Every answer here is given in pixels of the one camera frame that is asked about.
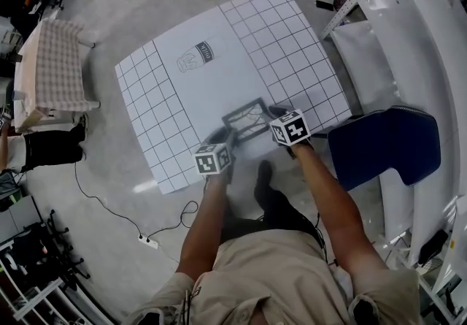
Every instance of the concrete floor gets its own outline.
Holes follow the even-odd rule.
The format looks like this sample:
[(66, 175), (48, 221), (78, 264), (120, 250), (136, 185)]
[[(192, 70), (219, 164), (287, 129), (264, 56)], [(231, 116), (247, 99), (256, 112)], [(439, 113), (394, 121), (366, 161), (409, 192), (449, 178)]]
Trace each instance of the concrete floor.
[[(58, 18), (84, 23), (98, 42), (84, 68), (85, 87), (101, 101), (99, 110), (89, 113), (90, 134), (85, 143), (87, 160), (77, 164), (84, 191), (99, 196), (117, 213), (138, 223), (142, 232), (178, 223), (179, 215), (190, 200), (201, 200), (203, 183), (162, 196), (157, 188), (140, 191), (138, 185), (152, 179), (131, 128), (121, 97), (114, 65), (147, 41), (171, 27), (227, 0), (65, 0)], [(314, 30), (319, 33), (332, 12), (314, 7), (315, 0), (296, 0)], [(358, 102), (344, 66), (331, 43), (324, 43), (337, 71), (352, 110)], [(325, 142), (315, 142), (327, 164)], [(139, 157), (129, 161), (129, 157)], [(284, 150), (270, 157), (278, 173), (273, 185), (312, 220), (316, 209), (296, 163)], [(258, 161), (239, 162), (229, 194), (238, 214), (258, 217), (252, 188)], [(152, 296), (173, 273), (187, 229), (158, 234), (162, 250), (138, 241), (136, 228), (126, 220), (108, 213), (95, 199), (79, 191), (72, 165), (42, 167), (27, 174), (27, 186), (43, 213), (55, 209), (58, 218), (70, 228), (70, 237), (92, 278), (84, 281), (95, 298), (121, 320), (137, 305)], [(352, 191), (372, 240), (383, 232), (382, 201), (378, 181)]]

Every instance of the checkered tablecloth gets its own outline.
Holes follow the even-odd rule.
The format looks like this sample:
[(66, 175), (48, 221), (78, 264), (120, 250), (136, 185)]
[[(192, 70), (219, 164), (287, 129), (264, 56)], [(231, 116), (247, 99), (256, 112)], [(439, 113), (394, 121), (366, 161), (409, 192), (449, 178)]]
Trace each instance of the checkered tablecloth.
[(22, 110), (88, 111), (99, 102), (88, 101), (82, 87), (78, 34), (82, 26), (63, 20), (45, 19), (39, 23), (19, 54), (15, 70), (15, 91), (24, 94)]

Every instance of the white cube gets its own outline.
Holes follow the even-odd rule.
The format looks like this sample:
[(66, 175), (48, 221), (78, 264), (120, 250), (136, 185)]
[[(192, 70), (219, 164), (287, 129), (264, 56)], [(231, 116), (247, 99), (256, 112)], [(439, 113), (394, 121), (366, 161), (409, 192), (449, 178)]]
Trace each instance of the white cube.
[(278, 143), (291, 146), (311, 134), (306, 124), (304, 114), (300, 110), (294, 110), (269, 123)]
[(193, 158), (200, 175), (217, 175), (231, 163), (231, 154), (225, 143), (202, 145)]

